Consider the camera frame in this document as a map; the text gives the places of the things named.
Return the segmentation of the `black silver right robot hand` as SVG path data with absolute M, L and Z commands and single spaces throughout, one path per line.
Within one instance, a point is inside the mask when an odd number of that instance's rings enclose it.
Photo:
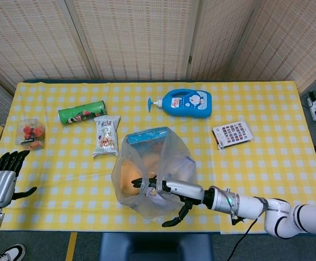
M 173 227 L 179 224 L 193 205 L 199 205 L 203 203 L 205 190 L 203 187 L 197 184 L 171 179 L 163 180 L 161 182 L 162 190 L 173 195 L 177 195 L 181 202 L 184 203 L 183 207 L 178 213 L 178 216 L 172 220 L 166 221 L 162 224 L 162 227 Z

